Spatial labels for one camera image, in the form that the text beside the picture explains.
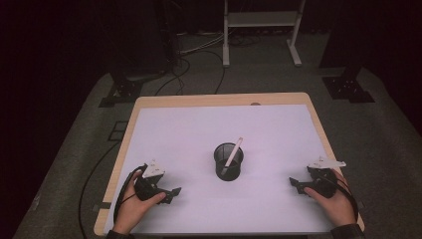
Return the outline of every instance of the vr controller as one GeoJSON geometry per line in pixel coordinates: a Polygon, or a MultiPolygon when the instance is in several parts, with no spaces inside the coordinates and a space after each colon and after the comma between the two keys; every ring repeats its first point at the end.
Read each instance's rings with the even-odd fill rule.
{"type": "Polygon", "coordinates": [[[312,182],[299,182],[289,177],[290,183],[298,190],[298,194],[306,194],[305,187],[310,187],[325,198],[331,198],[337,191],[337,177],[329,168],[319,169],[307,167],[312,182]]]}
{"type": "Polygon", "coordinates": [[[118,215],[118,210],[120,209],[120,206],[124,203],[124,192],[126,191],[127,185],[130,183],[130,180],[132,179],[133,175],[137,171],[141,171],[140,176],[137,177],[136,182],[134,184],[134,190],[136,196],[144,201],[147,200],[157,193],[165,192],[165,197],[158,202],[160,203],[166,203],[170,204],[173,200],[173,197],[179,195],[181,191],[181,187],[174,188],[171,191],[167,191],[161,188],[158,188],[157,183],[161,179],[161,177],[164,175],[164,171],[160,168],[157,168],[155,164],[151,164],[150,170],[147,172],[148,165],[145,163],[143,166],[137,167],[132,173],[129,174],[126,181],[123,184],[123,187],[120,190],[120,194],[118,195],[117,202],[114,207],[114,215],[113,215],[113,221],[115,222],[115,219],[118,215]]]}

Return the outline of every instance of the cup rim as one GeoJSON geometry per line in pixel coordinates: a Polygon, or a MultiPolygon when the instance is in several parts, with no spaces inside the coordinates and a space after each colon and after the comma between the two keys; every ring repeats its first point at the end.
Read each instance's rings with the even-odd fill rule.
{"type": "MultiPolygon", "coordinates": [[[[230,145],[236,145],[235,143],[233,143],[233,142],[223,142],[223,143],[221,143],[220,145],[218,145],[215,149],[214,149],[214,160],[215,160],[215,162],[216,163],[218,163],[218,161],[217,161],[217,149],[219,148],[219,147],[221,147],[221,146],[223,146],[223,145],[226,145],[226,144],[230,144],[230,145]]],[[[241,147],[239,147],[238,148],[238,151],[239,151],[239,153],[240,153],[240,155],[239,155],[239,157],[240,157],[240,163],[242,163],[242,161],[243,161],[243,157],[244,157],[244,154],[243,154],[243,150],[242,150],[242,148],[241,147]]],[[[233,166],[223,166],[223,168],[231,168],[231,167],[236,167],[237,165],[233,165],[233,166]]]]}

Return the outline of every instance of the black cable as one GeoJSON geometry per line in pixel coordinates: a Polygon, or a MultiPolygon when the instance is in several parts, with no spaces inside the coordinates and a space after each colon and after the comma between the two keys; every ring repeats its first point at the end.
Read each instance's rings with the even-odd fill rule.
{"type": "Polygon", "coordinates": [[[111,44],[114,46],[114,48],[131,64],[135,65],[135,63],[117,46],[115,41],[111,38],[108,31],[106,30],[105,25],[103,24],[102,18],[100,16],[100,13],[97,11],[98,7],[97,4],[94,3],[95,0],[91,0],[91,8],[94,12],[94,15],[96,16],[97,22],[100,24],[100,28],[102,29],[103,33],[105,34],[106,38],[111,42],[111,44]]]}
{"type": "Polygon", "coordinates": [[[341,182],[347,188],[347,190],[351,193],[350,188],[348,187],[348,185],[344,181],[342,181],[340,179],[337,179],[337,181],[341,182]]]}
{"type": "Polygon", "coordinates": [[[214,32],[214,33],[194,33],[192,35],[199,36],[203,38],[210,38],[210,39],[216,39],[220,37],[223,33],[221,32],[214,32]]]}
{"type": "Polygon", "coordinates": [[[181,12],[183,12],[183,8],[176,2],[170,1],[171,4],[173,4],[177,9],[179,9],[181,12]]]}
{"type": "MultiPolygon", "coordinates": [[[[213,54],[214,56],[217,56],[218,59],[220,59],[221,66],[223,66],[223,59],[220,57],[220,55],[218,55],[215,52],[211,52],[211,51],[195,51],[195,52],[192,52],[192,53],[188,53],[186,55],[192,55],[192,54],[196,54],[196,53],[209,53],[209,54],[213,54]]],[[[224,76],[226,75],[226,69],[224,67],[222,67],[222,69],[223,69],[223,74],[221,76],[220,83],[218,84],[217,88],[215,89],[214,95],[217,95],[218,90],[220,90],[221,84],[223,83],[224,76]]]]}
{"type": "Polygon", "coordinates": [[[176,95],[180,93],[181,96],[183,96],[183,88],[184,88],[184,82],[180,79],[180,76],[177,76],[176,73],[174,73],[174,68],[171,68],[171,73],[174,77],[177,77],[177,80],[179,81],[179,91],[176,92],[176,95]]]}
{"type": "Polygon", "coordinates": [[[328,182],[328,183],[330,183],[330,184],[332,184],[333,186],[335,186],[335,188],[337,188],[340,192],[342,192],[342,194],[344,194],[344,196],[345,196],[345,197],[348,199],[348,201],[350,202],[351,207],[353,208],[354,218],[355,218],[355,219],[356,219],[356,221],[357,221],[357,218],[358,218],[358,213],[359,213],[359,209],[358,209],[358,207],[357,207],[357,202],[356,202],[356,199],[354,199],[353,195],[351,194],[351,191],[350,191],[350,192],[348,192],[347,190],[345,190],[345,189],[344,189],[344,187],[342,187],[342,186],[338,185],[338,183],[337,183],[337,182],[333,182],[333,181],[329,180],[328,178],[324,177],[324,176],[323,176],[323,175],[321,175],[321,174],[318,174],[318,176],[317,176],[317,177],[318,177],[318,178],[321,178],[322,180],[324,180],[324,181],[326,181],[326,182],[328,182]]]}
{"type": "Polygon", "coordinates": [[[235,47],[235,48],[246,48],[246,47],[250,47],[252,45],[258,44],[259,42],[261,42],[261,38],[259,36],[256,36],[258,40],[254,40],[251,37],[245,37],[245,36],[233,36],[232,38],[229,39],[229,44],[231,47],[235,47]]]}
{"type": "Polygon", "coordinates": [[[174,80],[176,80],[176,79],[178,79],[178,78],[180,78],[181,76],[183,76],[184,74],[186,74],[188,71],[189,71],[189,69],[190,69],[190,63],[187,61],[187,60],[185,60],[185,59],[183,59],[183,58],[180,58],[180,60],[181,61],[183,61],[183,62],[185,62],[185,63],[187,63],[187,68],[186,68],[186,70],[184,71],[184,72],[182,72],[180,75],[177,75],[176,77],[174,77],[174,78],[172,78],[172,79],[170,79],[170,80],[168,80],[166,83],[164,83],[156,92],[155,92],[155,96],[158,96],[158,93],[167,85],[167,84],[169,84],[169,83],[171,83],[172,81],[174,81],[174,80]]]}
{"type": "Polygon", "coordinates": [[[128,199],[130,199],[130,198],[132,198],[134,195],[136,195],[137,193],[138,193],[139,191],[137,191],[137,192],[135,192],[135,193],[133,193],[133,194],[131,194],[128,198],[126,198],[125,200],[123,200],[121,203],[120,203],[120,205],[122,205],[125,201],[127,201],[128,199]]]}
{"type": "Polygon", "coordinates": [[[137,167],[136,169],[134,169],[128,176],[127,176],[127,178],[126,178],[126,180],[124,181],[124,184],[123,184],[123,186],[121,187],[121,190],[120,190],[120,193],[118,194],[118,197],[117,197],[117,201],[115,202],[115,206],[114,206],[114,214],[113,214],[113,217],[112,217],[112,220],[113,220],[113,222],[115,222],[115,220],[117,219],[117,215],[118,215],[118,210],[120,209],[120,206],[121,206],[121,204],[122,203],[124,203],[127,199],[125,199],[125,200],[123,200],[123,198],[124,198],[124,193],[126,192],[126,189],[127,189],[127,186],[129,185],[129,183],[130,183],[130,180],[131,180],[131,178],[133,177],[133,175],[137,172],[137,171],[139,171],[139,170],[142,170],[142,166],[139,166],[139,167],[137,167]]]}
{"type": "Polygon", "coordinates": [[[81,196],[80,196],[80,200],[79,200],[79,205],[78,205],[78,221],[79,221],[79,225],[81,228],[81,232],[82,235],[84,237],[84,239],[87,239],[87,234],[85,233],[84,230],[84,226],[82,225],[82,216],[81,216],[81,206],[82,206],[82,199],[84,198],[84,193],[85,193],[85,189],[88,185],[88,182],[91,179],[91,176],[93,176],[94,172],[96,171],[97,167],[99,166],[99,164],[106,158],[106,156],[120,143],[120,141],[116,142],[115,144],[112,145],[111,148],[109,148],[105,154],[103,154],[103,156],[100,158],[100,160],[96,163],[96,165],[94,166],[94,168],[91,170],[90,175],[88,176],[87,180],[84,183],[84,187],[82,189],[81,192],[81,196]]]}

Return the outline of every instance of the hand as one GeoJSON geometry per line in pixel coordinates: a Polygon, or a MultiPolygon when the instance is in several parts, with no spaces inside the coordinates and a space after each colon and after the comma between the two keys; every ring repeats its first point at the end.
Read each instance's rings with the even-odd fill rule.
{"type": "Polygon", "coordinates": [[[139,223],[140,219],[142,219],[149,208],[160,202],[165,197],[164,192],[160,192],[145,201],[141,201],[136,195],[132,196],[135,193],[134,181],[140,175],[140,171],[134,173],[133,177],[130,179],[130,183],[127,185],[123,200],[130,196],[131,197],[127,199],[118,210],[117,218],[114,226],[112,227],[114,232],[128,235],[131,229],[139,223]]]}
{"type": "MultiPolygon", "coordinates": [[[[339,180],[346,183],[344,177],[342,177],[334,169],[332,169],[332,171],[339,180]]],[[[341,181],[338,182],[338,185],[348,191],[347,184],[344,185],[341,181]]],[[[309,187],[306,187],[304,192],[313,198],[325,210],[329,220],[336,227],[356,223],[353,207],[351,206],[350,201],[339,190],[337,190],[335,195],[331,198],[325,198],[309,187]]]]}

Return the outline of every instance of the floor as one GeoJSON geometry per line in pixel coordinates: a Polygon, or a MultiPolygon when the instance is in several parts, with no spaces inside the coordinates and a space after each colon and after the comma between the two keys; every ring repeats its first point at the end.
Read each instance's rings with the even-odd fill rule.
{"type": "MultiPolygon", "coordinates": [[[[256,44],[232,47],[231,66],[224,70],[212,53],[185,56],[190,68],[180,77],[182,91],[181,83],[172,81],[158,95],[208,95],[217,89],[217,94],[309,94],[336,158],[347,162],[343,174],[361,205],[366,237],[420,238],[422,138],[380,79],[365,69],[357,80],[375,103],[351,104],[330,97],[321,78],[339,75],[342,69],[318,68],[328,36],[299,34],[297,48],[303,61],[299,68],[291,59],[286,35],[254,37],[250,41],[256,44]]],[[[210,39],[201,36],[180,40],[184,49],[207,41],[210,39]]],[[[221,56],[220,45],[206,50],[221,56]]],[[[180,74],[187,67],[181,61],[174,72],[180,74]]],[[[144,84],[140,95],[156,95],[172,78],[167,74],[144,84]]],[[[82,238],[79,213],[87,238],[101,238],[93,228],[119,146],[108,136],[117,121],[129,119],[133,107],[99,108],[111,85],[110,75],[104,75],[87,97],[14,238],[82,238]]]]}

